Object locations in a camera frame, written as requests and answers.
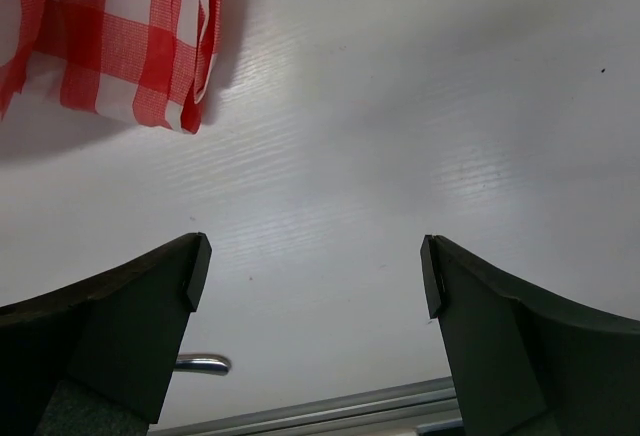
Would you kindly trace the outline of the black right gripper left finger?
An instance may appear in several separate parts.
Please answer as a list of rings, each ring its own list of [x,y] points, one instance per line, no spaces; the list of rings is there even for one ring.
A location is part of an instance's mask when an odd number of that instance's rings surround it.
[[[1,309],[4,435],[145,435],[159,420],[211,246],[178,237]]]

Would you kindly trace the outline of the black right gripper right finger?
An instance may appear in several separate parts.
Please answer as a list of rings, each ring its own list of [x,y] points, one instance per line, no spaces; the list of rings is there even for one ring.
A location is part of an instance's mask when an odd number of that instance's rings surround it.
[[[420,255],[467,434],[638,434],[638,321],[556,295],[442,236],[426,236]]]

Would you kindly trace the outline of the red white checkered cloth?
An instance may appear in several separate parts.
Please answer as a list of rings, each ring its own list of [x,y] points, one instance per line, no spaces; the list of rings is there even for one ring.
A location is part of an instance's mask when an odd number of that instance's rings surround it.
[[[221,0],[1,0],[1,104],[63,107],[196,133]]]

